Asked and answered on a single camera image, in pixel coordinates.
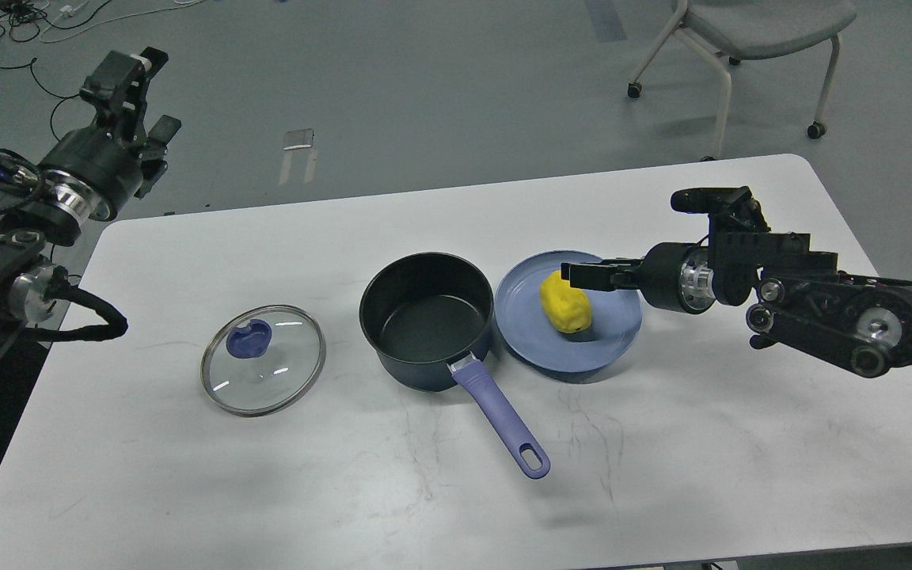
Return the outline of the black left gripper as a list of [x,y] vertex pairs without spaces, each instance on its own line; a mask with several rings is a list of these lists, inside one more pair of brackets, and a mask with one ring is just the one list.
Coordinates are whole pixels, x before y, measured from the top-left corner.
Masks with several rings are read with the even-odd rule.
[[110,51],[84,81],[80,98],[93,105],[93,122],[36,163],[44,194],[28,206],[28,224],[48,242],[72,246],[87,221],[115,220],[167,172],[168,145],[182,122],[163,115],[149,132],[143,123],[150,81],[167,62],[155,47],[137,55]]

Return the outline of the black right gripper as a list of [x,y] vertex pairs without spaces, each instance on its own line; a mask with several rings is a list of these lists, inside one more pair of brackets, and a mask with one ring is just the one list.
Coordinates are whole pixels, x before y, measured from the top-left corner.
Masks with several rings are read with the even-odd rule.
[[702,314],[716,303],[709,253],[695,243],[659,243],[643,260],[562,263],[560,277],[580,290],[640,290],[651,306],[675,313]]

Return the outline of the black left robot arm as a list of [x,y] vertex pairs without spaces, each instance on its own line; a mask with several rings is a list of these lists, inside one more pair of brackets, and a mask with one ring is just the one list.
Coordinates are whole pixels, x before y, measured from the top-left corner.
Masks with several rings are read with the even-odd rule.
[[116,219],[166,172],[181,121],[164,115],[145,127],[144,118],[150,82],[167,62],[155,47],[108,53],[78,93],[95,111],[88,126],[36,163],[0,148],[0,360],[19,338],[112,340],[127,331],[116,307],[73,284],[44,250],[75,245],[90,220]]

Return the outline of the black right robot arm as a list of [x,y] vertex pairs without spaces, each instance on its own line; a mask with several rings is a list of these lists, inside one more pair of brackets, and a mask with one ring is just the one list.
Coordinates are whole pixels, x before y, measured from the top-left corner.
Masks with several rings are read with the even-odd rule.
[[841,271],[836,253],[811,249],[810,234],[773,232],[746,185],[680,190],[671,208],[705,214],[705,240],[564,263],[561,277],[583,290],[636,290],[674,313],[747,306],[751,347],[785,345],[862,378],[912,367],[912,281]]

